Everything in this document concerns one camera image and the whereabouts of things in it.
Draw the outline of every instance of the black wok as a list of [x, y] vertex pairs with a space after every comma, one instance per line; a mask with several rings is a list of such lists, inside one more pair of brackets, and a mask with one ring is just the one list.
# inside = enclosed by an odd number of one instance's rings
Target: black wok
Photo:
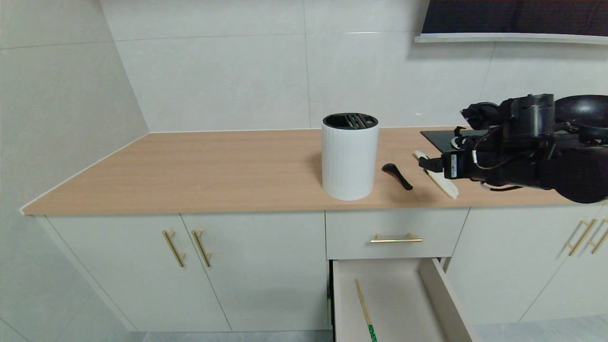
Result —
[[589, 139], [608, 139], [608, 96], [577, 95], [555, 101], [555, 121]]

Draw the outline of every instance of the black stovetop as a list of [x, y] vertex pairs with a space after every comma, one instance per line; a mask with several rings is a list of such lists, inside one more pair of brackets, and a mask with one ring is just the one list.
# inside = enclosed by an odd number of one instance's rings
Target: black stovetop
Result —
[[[460, 134], [463, 136], [471, 135], [484, 135], [488, 131], [475, 131], [475, 130], [461, 130]], [[454, 138], [454, 130], [449, 131], [421, 131], [420, 132], [426, 139], [428, 139], [433, 146], [435, 146], [442, 153], [446, 151], [456, 150], [452, 146], [452, 139]]]

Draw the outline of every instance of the white sticker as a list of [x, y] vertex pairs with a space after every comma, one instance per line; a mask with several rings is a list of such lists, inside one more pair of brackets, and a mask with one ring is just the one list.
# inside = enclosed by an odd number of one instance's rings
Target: white sticker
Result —
[[452, 155], [451, 157], [452, 157], [452, 165], [451, 165], [452, 178], [456, 178], [457, 173], [458, 173], [457, 172], [457, 163], [458, 163], [458, 160], [457, 160], [456, 155]]

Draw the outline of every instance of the black handle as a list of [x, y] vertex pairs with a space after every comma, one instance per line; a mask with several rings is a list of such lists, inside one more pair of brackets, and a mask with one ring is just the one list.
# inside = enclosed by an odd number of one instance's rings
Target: black handle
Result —
[[405, 188], [405, 190], [412, 190], [414, 188], [410, 183], [407, 182], [405, 178], [403, 178], [401, 172], [399, 172], [399, 169], [397, 168], [397, 165], [393, 163], [388, 163], [385, 166], [382, 166], [382, 171], [388, 173], [389, 175], [397, 177], [397, 179], [399, 180], [401, 185], [403, 185], [403, 188]]

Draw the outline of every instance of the open drawer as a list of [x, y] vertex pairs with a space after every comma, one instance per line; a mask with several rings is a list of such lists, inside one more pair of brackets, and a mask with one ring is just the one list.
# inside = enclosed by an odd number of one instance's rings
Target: open drawer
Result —
[[477, 341], [435, 258], [331, 262], [335, 342], [371, 342], [358, 279], [379, 342]]

